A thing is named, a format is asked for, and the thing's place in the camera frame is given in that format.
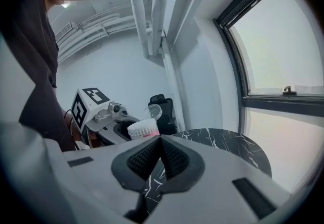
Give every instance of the white wall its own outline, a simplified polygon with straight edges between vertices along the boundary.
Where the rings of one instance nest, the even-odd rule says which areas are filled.
[[[186,28],[173,47],[186,129],[222,128],[222,103],[207,46],[195,21]]]
[[[287,85],[293,90],[297,85],[323,86],[324,51],[295,0],[261,0],[231,32],[246,62],[251,93]]]
[[[244,135],[267,155],[272,179],[295,192],[323,153],[324,118],[246,108]]]
[[[144,59],[136,31],[112,35],[94,44],[59,65],[57,97],[64,109],[71,107],[77,88],[97,87],[139,119],[151,96],[171,97],[161,57],[155,61]]]
[[[224,43],[212,23],[231,1],[170,2],[176,5],[172,21],[179,21],[174,28],[180,30],[167,28],[167,40],[174,57],[187,129],[238,131],[234,73]]]

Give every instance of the marble tabletop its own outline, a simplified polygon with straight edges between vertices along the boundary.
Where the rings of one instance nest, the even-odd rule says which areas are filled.
[[[241,157],[268,176],[272,176],[270,163],[264,151],[254,141],[244,135],[224,129],[203,128],[179,132],[173,136],[209,145],[216,149],[229,151]],[[148,215],[159,203],[161,199],[159,189],[165,181],[166,171],[161,159],[159,159],[146,182],[144,190]]]

